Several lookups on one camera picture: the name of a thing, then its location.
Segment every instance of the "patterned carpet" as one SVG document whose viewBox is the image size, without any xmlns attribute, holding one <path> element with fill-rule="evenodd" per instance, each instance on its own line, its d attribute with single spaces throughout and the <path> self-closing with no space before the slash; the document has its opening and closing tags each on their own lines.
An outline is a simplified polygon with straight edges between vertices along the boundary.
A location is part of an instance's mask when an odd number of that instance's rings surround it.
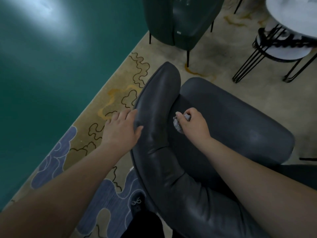
<svg viewBox="0 0 317 238">
<path fill-rule="evenodd" d="M 213 82 L 288 128 L 295 135 L 296 152 L 301 156 L 317 155 L 315 64 L 290 84 L 281 80 L 292 64 L 271 60 L 263 60 L 239 84 L 231 81 L 252 53 L 258 28 L 269 18 L 264 0 L 244 0 L 233 15 L 238 1 L 225 0 L 213 32 L 207 30 L 191 51 L 189 68 L 185 65 L 185 51 L 154 38 L 149 45 L 147 33 L 7 206 L 94 150 L 101 142 L 105 121 L 123 108 L 132 108 L 145 83 L 165 61 L 177 66 L 182 83 L 192 76 Z M 293 155 L 289 163 L 300 161 Z M 132 218 L 129 198 L 141 189 L 132 166 L 130 155 L 126 154 L 113 167 L 71 237 L 120 237 Z M 171 237 L 166 225 L 164 232 Z"/>
</svg>

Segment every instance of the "black pants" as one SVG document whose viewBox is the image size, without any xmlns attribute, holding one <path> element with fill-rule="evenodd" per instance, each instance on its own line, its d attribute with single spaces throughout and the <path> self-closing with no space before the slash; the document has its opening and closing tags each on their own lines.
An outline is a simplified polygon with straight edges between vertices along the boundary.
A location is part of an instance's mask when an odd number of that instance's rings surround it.
<svg viewBox="0 0 317 238">
<path fill-rule="evenodd" d="M 160 218 L 150 211 L 138 212 L 121 238 L 164 238 L 163 225 Z M 172 238 L 183 238 L 173 231 Z"/>
</svg>

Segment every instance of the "green floor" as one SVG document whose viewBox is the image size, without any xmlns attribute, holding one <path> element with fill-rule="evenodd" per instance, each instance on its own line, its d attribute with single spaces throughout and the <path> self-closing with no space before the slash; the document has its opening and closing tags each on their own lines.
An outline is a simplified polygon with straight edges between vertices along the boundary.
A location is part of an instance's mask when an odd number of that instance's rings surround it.
<svg viewBox="0 0 317 238">
<path fill-rule="evenodd" d="M 141 0 L 0 0 L 0 209 L 146 31 Z"/>
</svg>

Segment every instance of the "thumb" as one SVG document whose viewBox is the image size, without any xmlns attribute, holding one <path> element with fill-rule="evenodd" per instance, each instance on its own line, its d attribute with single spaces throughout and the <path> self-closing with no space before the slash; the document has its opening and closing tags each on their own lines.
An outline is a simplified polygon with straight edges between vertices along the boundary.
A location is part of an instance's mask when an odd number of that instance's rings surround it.
<svg viewBox="0 0 317 238">
<path fill-rule="evenodd" d="M 176 112 L 176 117 L 177 117 L 177 121 L 180 123 L 182 127 L 184 127 L 184 125 L 187 124 L 188 121 L 186 120 L 186 118 L 184 117 L 182 113 Z"/>
<path fill-rule="evenodd" d="M 139 139 L 140 136 L 141 136 L 142 129 L 143 129 L 143 126 L 139 126 L 139 127 L 137 127 L 137 129 L 135 130 L 135 137 L 136 137 L 137 141 L 138 141 L 138 139 Z"/>
</svg>

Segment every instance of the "person's right arm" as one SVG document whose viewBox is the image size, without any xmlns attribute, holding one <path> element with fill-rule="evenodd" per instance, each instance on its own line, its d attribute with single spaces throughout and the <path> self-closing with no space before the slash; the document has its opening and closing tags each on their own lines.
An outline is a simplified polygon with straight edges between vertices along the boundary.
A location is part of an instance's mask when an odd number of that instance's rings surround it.
<svg viewBox="0 0 317 238">
<path fill-rule="evenodd" d="M 209 159 L 258 224 L 272 237 L 317 236 L 317 191 L 257 164 L 213 139 L 200 112 L 187 121 L 177 112 L 186 137 Z"/>
</svg>

